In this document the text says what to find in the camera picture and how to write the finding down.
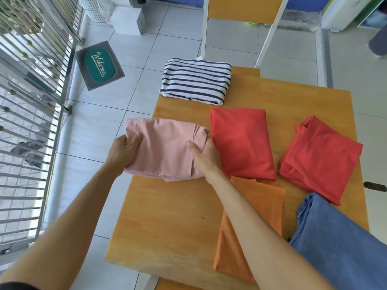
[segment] metal gate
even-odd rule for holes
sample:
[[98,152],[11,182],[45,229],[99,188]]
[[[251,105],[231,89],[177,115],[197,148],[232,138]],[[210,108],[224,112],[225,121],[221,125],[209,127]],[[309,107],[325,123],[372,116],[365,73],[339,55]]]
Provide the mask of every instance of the metal gate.
[[0,255],[41,232],[82,14],[78,0],[0,0]]

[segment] white appliance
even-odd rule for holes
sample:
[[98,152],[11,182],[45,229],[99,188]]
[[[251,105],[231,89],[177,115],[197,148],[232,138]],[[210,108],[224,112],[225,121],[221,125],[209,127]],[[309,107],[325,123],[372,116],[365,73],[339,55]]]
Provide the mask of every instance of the white appliance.
[[340,32],[359,15],[371,0],[333,0],[321,17],[321,27]]

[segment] white box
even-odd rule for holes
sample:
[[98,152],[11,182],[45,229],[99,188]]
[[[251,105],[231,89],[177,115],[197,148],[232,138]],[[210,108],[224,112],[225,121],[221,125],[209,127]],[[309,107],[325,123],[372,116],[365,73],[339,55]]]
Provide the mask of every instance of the white box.
[[141,8],[118,6],[110,18],[117,33],[141,35],[145,28],[145,19]]

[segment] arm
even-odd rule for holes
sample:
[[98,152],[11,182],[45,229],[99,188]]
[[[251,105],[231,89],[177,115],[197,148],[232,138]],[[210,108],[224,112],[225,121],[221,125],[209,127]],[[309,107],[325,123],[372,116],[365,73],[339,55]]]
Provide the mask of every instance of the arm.
[[0,283],[23,282],[40,290],[70,289],[89,249],[114,180],[135,156],[142,135],[116,138],[100,170],[46,233],[0,276]]
[[193,142],[187,144],[196,168],[218,194],[259,287],[262,290],[332,289],[315,268],[257,214],[227,179],[214,141],[208,138],[203,152]]

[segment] forearm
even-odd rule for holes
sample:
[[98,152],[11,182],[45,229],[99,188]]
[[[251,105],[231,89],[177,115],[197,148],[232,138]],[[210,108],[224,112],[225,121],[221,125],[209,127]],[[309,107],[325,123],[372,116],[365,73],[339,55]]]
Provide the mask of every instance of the forearm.
[[105,165],[0,283],[29,283],[41,290],[69,289],[87,254],[116,174]]
[[262,290],[331,289],[330,284],[257,214],[222,173],[217,173],[210,183]]

